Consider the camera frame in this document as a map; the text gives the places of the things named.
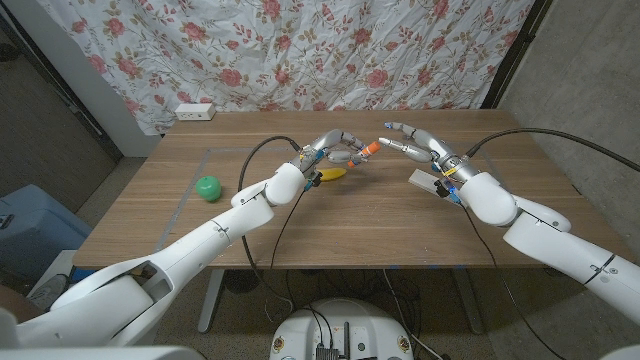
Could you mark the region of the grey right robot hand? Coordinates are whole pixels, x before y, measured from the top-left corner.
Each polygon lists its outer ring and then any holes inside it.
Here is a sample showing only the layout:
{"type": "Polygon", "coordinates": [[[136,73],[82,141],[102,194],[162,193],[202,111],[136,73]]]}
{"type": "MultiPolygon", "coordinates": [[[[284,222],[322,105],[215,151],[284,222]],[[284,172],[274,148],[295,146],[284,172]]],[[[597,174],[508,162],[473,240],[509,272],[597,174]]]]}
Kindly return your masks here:
{"type": "Polygon", "coordinates": [[[404,153],[415,162],[435,164],[444,177],[466,183],[480,173],[468,160],[458,156],[445,141],[430,132],[399,122],[385,122],[384,126],[402,132],[411,143],[380,137],[378,142],[381,145],[404,153]]]}

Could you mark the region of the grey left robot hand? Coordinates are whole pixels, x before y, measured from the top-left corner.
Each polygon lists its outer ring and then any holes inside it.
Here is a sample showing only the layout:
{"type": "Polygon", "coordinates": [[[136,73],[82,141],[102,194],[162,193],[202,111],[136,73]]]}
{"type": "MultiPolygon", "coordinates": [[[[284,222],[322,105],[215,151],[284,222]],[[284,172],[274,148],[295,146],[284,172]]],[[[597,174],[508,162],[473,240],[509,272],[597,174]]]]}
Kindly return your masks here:
{"type": "Polygon", "coordinates": [[[290,163],[302,173],[312,172],[323,159],[333,164],[366,162],[365,144],[349,132],[333,129],[304,146],[290,163]]]}

